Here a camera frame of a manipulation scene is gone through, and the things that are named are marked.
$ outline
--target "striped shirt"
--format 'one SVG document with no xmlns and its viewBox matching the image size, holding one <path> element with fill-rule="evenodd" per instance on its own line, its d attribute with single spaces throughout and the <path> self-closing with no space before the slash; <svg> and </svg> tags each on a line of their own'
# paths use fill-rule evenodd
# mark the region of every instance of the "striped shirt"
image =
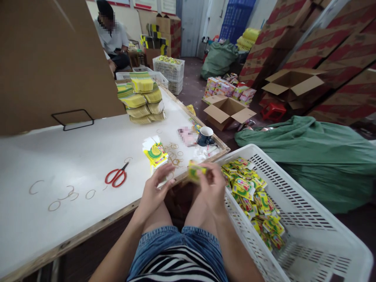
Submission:
<svg viewBox="0 0 376 282">
<path fill-rule="evenodd" d="M 150 261 L 135 281 L 203 281 L 220 282 L 204 257 L 187 246 L 170 247 Z"/>
</svg>

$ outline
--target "red scissors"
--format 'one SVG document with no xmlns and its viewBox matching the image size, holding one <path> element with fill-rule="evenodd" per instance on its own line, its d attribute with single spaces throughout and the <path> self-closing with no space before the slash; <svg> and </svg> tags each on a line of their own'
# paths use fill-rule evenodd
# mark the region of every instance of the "red scissors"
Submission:
<svg viewBox="0 0 376 282">
<path fill-rule="evenodd" d="M 107 176 L 106 176 L 105 183 L 106 183 L 106 184 L 112 184 L 112 187 L 114 187 L 114 188 L 117 188 L 117 187 L 121 186 L 121 185 L 125 182 L 125 180 L 127 179 L 127 173 L 126 173 L 124 170 L 125 170 L 125 168 L 127 167 L 128 164 L 129 164 L 129 162 L 127 162 L 127 163 L 125 164 L 125 166 L 123 166 L 123 168 L 121 168 L 121 169 L 118 169 L 118 168 L 117 168 L 117 169 L 114 169 L 113 171 L 109 172 L 109 173 L 107 174 Z M 108 177 L 109 177 L 112 173 L 114 173 L 114 172 L 116 172 L 115 176 L 109 181 L 109 180 L 108 180 Z M 122 175 L 124 176 L 124 179 L 120 182 L 120 184 L 115 185 L 115 183 L 117 182 L 117 180 L 118 180 Z"/>
</svg>

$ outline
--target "hand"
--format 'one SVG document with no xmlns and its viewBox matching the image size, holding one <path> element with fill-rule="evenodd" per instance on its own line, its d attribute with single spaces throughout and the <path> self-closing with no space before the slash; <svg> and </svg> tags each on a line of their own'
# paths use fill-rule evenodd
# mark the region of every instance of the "hand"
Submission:
<svg viewBox="0 0 376 282">
<path fill-rule="evenodd" d="M 154 174 L 149 178 L 144 187 L 144 192 L 141 197 L 140 205 L 135 211 L 135 214 L 139 219 L 145 222 L 156 210 L 159 205 L 164 201 L 167 191 L 175 183 L 174 179 L 167 181 L 161 189 L 158 189 L 158 184 L 161 183 L 164 178 L 173 172 L 175 167 L 172 163 L 167 163 L 159 167 Z"/>
<path fill-rule="evenodd" d="M 200 166 L 208 168 L 206 175 L 197 171 L 200 177 L 201 193 L 213 215 L 219 215 L 226 210 L 224 205 L 224 193 L 226 182 L 223 178 L 220 166 L 215 163 L 202 163 Z"/>
<path fill-rule="evenodd" d="M 111 59 L 108 60 L 108 65 L 110 66 L 110 70 L 115 72 L 117 65 Z"/>
</svg>

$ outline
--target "blue mug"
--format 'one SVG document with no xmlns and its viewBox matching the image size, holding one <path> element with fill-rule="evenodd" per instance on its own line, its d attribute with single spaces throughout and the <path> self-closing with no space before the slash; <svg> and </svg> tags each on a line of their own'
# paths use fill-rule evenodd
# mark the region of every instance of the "blue mug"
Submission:
<svg viewBox="0 0 376 282">
<path fill-rule="evenodd" d="M 213 129 L 210 127 L 201 127 L 199 136 L 197 138 L 197 144 L 205 147 L 209 144 L 214 144 L 215 141 L 212 139 Z"/>
</svg>

